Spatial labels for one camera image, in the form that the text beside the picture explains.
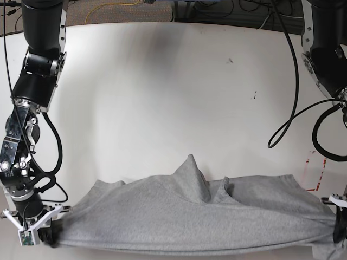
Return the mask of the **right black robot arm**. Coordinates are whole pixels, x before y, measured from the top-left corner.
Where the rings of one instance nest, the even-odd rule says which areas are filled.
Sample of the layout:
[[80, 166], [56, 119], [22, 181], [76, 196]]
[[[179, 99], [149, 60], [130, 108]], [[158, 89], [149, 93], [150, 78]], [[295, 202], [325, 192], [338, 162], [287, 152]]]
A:
[[58, 159], [51, 171], [44, 171], [34, 159], [40, 138], [38, 115], [50, 128], [48, 111], [66, 60], [67, 1], [20, 1], [23, 33], [28, 44], [22, 69], [10, 86], [13, 111], [5, 124], [1, 145], [1, 185], [15, 209], [1, 217], [17, 228], [20, 244], [53, 243], [52, 222], [69, 210], [61, 200], [42, 199], [41, 194], [57, 186], [63, 150], [57, 139]]

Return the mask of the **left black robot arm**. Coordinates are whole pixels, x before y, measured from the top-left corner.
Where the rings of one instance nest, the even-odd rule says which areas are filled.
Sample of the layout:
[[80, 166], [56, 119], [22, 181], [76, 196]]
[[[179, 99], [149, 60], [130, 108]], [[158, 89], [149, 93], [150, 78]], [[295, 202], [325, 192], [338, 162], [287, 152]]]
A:
[[308, 72], [332, 108], [317, 120], [312, 142], [321, 155], [335, 162], [345, 162], [346, 156], [333, 154], [318, 142], [318, 130], [332, 113], [341, 110], [346, 121], [346, 55], [341, 46], [346, 33], [346, 1], [302, 1], [302, 58]]

